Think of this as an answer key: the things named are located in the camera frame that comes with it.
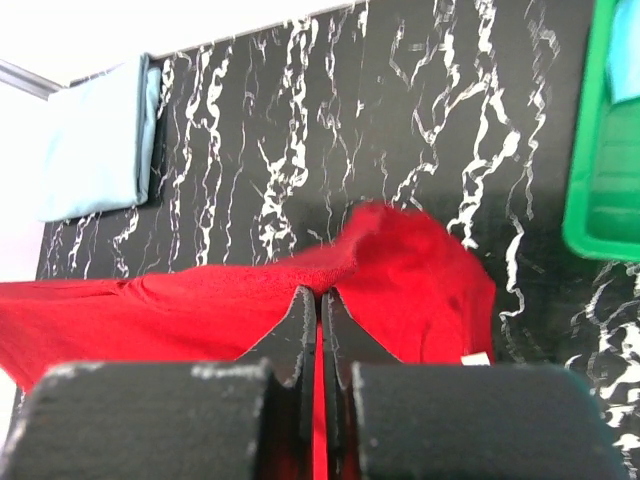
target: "clothing tag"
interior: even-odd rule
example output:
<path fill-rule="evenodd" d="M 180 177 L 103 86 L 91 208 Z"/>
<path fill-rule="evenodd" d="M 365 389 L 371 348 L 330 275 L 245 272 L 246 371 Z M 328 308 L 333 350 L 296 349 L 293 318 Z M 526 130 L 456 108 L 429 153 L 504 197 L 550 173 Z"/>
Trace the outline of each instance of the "clothing tag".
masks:
<path fill-rule="evenodd" d="M 467 355 L 461 358 L 463 365 L 491 365 L 489 356 L 485 353 L 474 353 L 473 355 Z"/>

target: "folded towel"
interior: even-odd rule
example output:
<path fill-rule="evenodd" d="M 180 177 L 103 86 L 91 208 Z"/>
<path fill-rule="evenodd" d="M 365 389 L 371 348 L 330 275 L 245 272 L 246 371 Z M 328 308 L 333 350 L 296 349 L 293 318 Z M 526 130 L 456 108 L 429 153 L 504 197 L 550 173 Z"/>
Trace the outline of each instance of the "folded towel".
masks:
<path fill-rule="evenodd" d="M 147 201 L 159 97 L 160 71 L 147 55 L 49 97 L 40 220 Z"/>
<path fill-rule="evenodd" d="M 640 0 L 618 3 L 611 33 L 609 77 L 613 103 L 640 98 Z"/>

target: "red fabric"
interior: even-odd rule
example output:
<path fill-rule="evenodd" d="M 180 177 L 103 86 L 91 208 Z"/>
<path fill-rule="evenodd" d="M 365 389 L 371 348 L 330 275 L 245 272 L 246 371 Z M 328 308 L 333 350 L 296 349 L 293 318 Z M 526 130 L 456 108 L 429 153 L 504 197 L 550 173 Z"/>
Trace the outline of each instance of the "red fabric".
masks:
<path fill-rule="evenodd" d="M 233 360 L 284 316 L 298 285 L 337 286 L 404 362 L 492 357 L 495 287 L 480 263 L 428 215 L 365 204 L 335 244 L 263 267 L 0 284 L 0 364 L 29 391 L 68 361 Z"/>

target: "black marble wall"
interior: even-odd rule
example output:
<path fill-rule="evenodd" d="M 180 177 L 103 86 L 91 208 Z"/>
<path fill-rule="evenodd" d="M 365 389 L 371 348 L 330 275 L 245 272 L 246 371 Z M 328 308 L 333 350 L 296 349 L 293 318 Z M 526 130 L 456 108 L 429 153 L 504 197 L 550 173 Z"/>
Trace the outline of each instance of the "black marble wall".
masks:
<path fill-rule="evenodd" d="M 591 13 L 371 0 L 161 59 L 154 197 L 48 225 L 39 278 L 261 265 L 363 200 L 424 209 L 498 286 L 498 358 L 584 374 L 635 476 L 640 267 L 561 237 Z"/>

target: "green tray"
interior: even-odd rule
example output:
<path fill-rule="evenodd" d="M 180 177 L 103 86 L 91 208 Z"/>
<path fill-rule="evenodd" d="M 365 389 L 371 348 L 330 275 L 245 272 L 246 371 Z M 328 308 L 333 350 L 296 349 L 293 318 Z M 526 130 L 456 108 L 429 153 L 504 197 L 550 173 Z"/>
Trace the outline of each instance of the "green tray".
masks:
<path fill-rule="evenodd" d="M 579 255 L 640 262 L 640 101 L 611 105 L 606 73 L 617 0 L 597 0 L 564 216 Z"/>

